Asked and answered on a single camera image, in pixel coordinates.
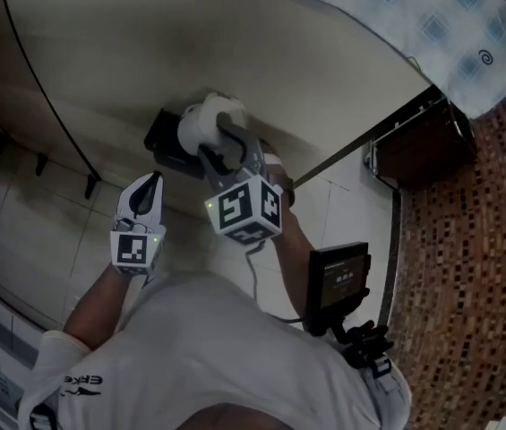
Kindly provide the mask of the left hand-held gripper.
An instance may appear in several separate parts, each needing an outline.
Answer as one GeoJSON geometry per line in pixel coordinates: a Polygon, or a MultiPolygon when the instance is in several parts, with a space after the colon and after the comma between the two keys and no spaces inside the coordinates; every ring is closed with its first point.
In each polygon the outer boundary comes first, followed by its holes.
{"type": "Polygon", "coordinates": [[[112,264],[120,274],[154,273],[167,233],[161,224],[162,195],[158,171],[138,178],[120,194],[110,232],[112,264]]]}

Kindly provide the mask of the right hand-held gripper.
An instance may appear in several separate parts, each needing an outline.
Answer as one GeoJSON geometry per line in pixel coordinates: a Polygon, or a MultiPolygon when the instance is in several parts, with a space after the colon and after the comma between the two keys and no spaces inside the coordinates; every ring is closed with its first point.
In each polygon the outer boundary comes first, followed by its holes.
{"type": "Polygon", "coordinates": [[[215,151],[198,148],[214,195],[205,202],[215,232],[239,245],[258,245],[282,232],[284,184],[271,176],[280,157],[226,112],[218,114],[219,143],[215,151]]]}

